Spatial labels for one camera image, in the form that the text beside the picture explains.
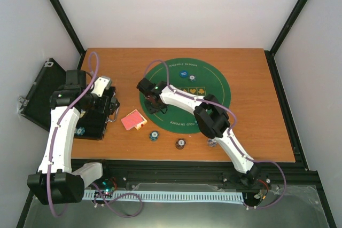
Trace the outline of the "brown 100 chip stack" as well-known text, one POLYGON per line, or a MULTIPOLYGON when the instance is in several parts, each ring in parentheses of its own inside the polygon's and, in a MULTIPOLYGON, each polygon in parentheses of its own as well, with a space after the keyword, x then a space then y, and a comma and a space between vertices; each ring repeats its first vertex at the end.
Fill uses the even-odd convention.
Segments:
POLYGON ((183 138, 178 139, 175 144, 178 150, 184 149, 185 145, 186 145, 186 141, 183 138))

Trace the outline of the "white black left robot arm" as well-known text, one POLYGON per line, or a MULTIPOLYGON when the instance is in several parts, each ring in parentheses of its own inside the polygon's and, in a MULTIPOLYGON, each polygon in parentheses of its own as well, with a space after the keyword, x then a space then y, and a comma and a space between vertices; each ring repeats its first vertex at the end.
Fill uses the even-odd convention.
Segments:
POLYGON ((110 116, 120 103, 112 80, 93 75, 87 82, 83 70, 68 70, 65 84, 50 97, 50 132, 41 164, 29 175, 27 185, 41 204, 78 203, 92 182, 98 186, 110 183, 111 173, 101 162, 84 164, 72 170, 71 153, 74 138, 101 140, 110 116))

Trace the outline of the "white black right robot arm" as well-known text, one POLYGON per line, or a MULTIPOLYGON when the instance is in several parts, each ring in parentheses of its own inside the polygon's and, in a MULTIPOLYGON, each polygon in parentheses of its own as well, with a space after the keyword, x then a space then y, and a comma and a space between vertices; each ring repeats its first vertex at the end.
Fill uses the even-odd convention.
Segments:
POLYGON ((150 114, 165 114, 169 106, 192 114, 200 132, 217 142, 231 159, 235 170, 240 173, 240 184, 246 188, 254 185, 260 168, 235 136, 228 117, 231 111, 222 106, 214 95, 196 96, 168 82, 155 84, 146 78, 142 78, 136 88, 144 96, 144 104, 150 114))

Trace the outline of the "blue 10 chip stack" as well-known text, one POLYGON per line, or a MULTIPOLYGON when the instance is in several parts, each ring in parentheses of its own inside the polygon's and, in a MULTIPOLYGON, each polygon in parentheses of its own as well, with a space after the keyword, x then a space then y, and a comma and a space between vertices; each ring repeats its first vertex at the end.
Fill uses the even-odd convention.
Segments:
POLYGON ((208 139, 207 144, 209 147, 215 147, 217 145, 217 141, 215 139, 208 139))

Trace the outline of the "blue small blind button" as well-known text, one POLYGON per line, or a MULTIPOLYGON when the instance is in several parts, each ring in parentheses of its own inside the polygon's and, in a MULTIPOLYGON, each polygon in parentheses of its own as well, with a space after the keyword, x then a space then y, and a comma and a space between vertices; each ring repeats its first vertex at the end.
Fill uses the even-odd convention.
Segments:
POLYGON ((179 72, 179 76, 180 76, 181 78, 186 78, 186 77, 189 76, 189 73, 188 73, 187 70, 182 70, 182 71, 179 72))

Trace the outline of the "teal 50 chip stack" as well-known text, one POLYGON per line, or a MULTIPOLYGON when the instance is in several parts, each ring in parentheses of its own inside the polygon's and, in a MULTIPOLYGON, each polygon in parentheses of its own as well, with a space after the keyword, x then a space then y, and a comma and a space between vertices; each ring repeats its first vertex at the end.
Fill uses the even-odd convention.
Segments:
POLYGON ((149 134, 150 141, 157 141, 159 138, 159 132, 154 130, 149 134))

